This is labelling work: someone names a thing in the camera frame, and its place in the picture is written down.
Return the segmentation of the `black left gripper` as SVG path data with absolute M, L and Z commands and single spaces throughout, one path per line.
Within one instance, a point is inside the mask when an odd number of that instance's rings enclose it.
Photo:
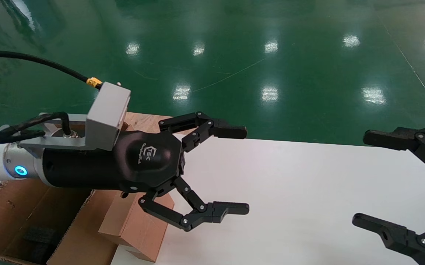
M 145 213 L 186 232 L 202 223 L 221 223 L 227 214 L 249 213 L 247 203 L 204 203 L 180 177 L 184 164 L 182 142 L 170 132 L 123 131 L 111 151 L 45 149 L 39 176 L 53 187 L 146 192 L 138 200 Z M 173 188 L 191 206 L 190 213 L 155 202 L 158 192 Z

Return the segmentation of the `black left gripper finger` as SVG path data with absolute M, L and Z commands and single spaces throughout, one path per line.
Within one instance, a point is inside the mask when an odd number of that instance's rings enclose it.
M 159 121 L 160 131 L 172 134 L 192 130 L 182 138 L 182 151 L 189 152 L 206 141 L 209 137 L 244 139 L 247 129 L 233 126 L 224 119 L 213 119 L 204 112 L 189 113 Z

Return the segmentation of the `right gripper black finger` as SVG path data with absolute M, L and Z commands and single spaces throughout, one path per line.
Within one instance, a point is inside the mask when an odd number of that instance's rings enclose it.
M 381 237 L 384 246 L 425 265 L 425 233 L 417 234 L 405 226 L 391 223 L 363 213 L 356 213 L 352 224 Z
M 392 132 L 367 130 L 363 142 L 385 149 L 410 151 L 425 164 L 425 128 L 397 127 Z

